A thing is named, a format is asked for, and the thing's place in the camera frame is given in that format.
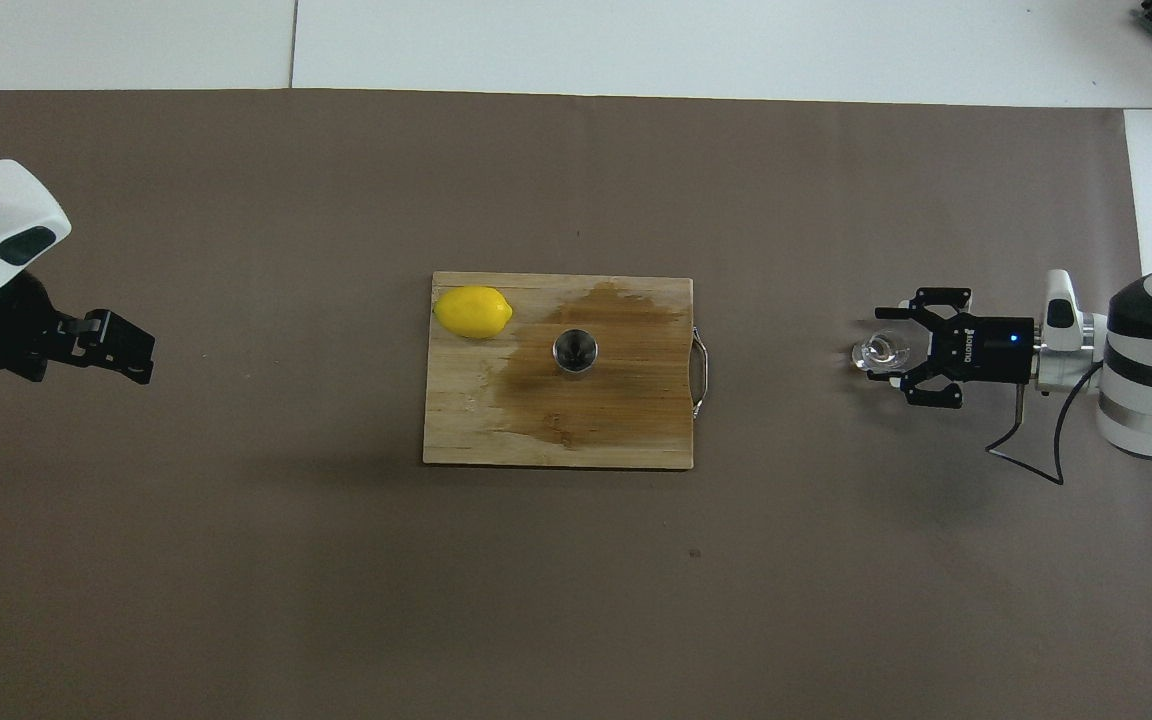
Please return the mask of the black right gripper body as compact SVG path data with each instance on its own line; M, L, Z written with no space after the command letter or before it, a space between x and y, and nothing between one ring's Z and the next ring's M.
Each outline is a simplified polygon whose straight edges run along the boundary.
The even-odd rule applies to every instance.
M1026 384L1034 342L1030 316L955 314L932 332L931 361L952 381Z

